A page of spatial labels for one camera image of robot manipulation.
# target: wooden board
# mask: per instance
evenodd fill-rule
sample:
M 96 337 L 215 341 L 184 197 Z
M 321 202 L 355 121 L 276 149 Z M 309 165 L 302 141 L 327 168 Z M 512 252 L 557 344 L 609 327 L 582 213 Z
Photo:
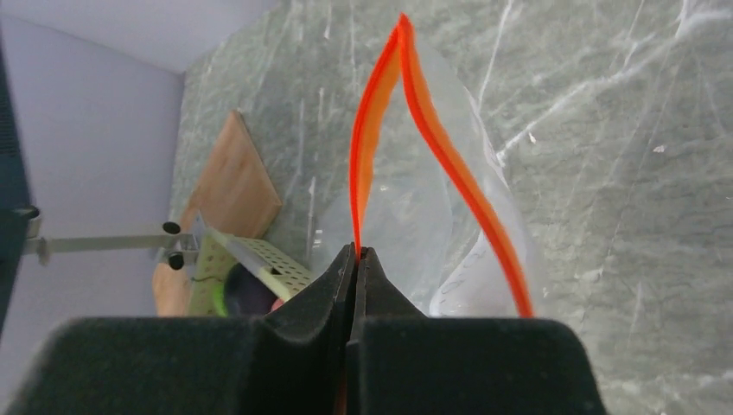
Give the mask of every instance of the wooden board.
M 188 230 L 201 211 L 207 225 L 223 233 L 259 238 L 282 206 L 244 120 L 230 112 L 179 220 L 181 228 Z M 159 264 L 153 295 L 159 316 L 184 316 L 190 298 L 186 272 Z

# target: metal bracket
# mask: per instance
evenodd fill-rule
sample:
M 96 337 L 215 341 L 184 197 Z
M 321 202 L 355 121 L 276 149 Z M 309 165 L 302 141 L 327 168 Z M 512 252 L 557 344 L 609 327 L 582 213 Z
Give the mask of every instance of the metal bracket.
M 175 222 L 148 226 L 113 226 L 106 225 L 100 229 L 89 227 L 73 228 L 61 233 L 61 237 L 39 236 L 41 228 L 41 212 L 30 207 L 19 214 L 28 214 L 28 238 L 23 251 L 24 255 L 35 254 L 42 265 L 47 265 L 52 253 L 110 251 L 118 249 L 158 250 L 158 261 L 167 262 L 171 268 L 180 270 L 185 265 L 195 264 L 200 247 L 202 231 L 182 233 Z M 205 225 L 197 229 L 205 230 Z

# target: gray marble surface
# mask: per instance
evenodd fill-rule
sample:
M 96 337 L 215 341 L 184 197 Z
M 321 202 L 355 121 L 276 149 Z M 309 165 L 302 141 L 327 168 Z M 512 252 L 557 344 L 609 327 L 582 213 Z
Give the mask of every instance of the gray marble surface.
M 171 216 L 239 108 L 285 203 L 267 237 L 307 262 L 400 11 L 477 98 L 610 411 L 733 412 L 730 0 L 284 3 L 188 70 Z

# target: lavender wall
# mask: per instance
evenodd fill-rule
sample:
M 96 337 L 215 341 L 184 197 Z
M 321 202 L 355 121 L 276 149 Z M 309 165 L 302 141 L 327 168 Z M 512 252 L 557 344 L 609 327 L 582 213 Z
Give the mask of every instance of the lavender wall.
M 279 4 L 280 0 L 2 0 L 0 10 L 182 73 Z
M 168 216 L 182 77 L 3 16 L 3 44 L 44 233 Z M 74 316 L 152 315 L 147 252 L 22 263 L 0 342 L 0 406 L 48 331 Z

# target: plastic bag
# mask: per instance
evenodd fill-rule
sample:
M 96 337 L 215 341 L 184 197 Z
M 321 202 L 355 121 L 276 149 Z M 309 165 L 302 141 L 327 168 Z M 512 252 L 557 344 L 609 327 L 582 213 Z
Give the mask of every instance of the plastic bag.
M 435 137 L 441 131 L 444 137 Z M 532 316 L 538 307 L 544 313 L 541 256 L 472 99 L 437 52 L 414 42 L 404 15 L 366 87 L 354 141 L 359 135 L 366 144 L 352 143 L 351 193 L 344 190 L 319 222 L 314 271 L 325 269 L 353 234 L 357 245 L 363 240 L 376 250 L 392 283 L 432 316 Z M 452 157 L 447 147 L 455 149 Z M 463 162 L 464 170 L 455 166 Z M 470 194 L 474 178 L 472 200 L 456 184 Z M 475 214 L 483 215 L 491 244 Z

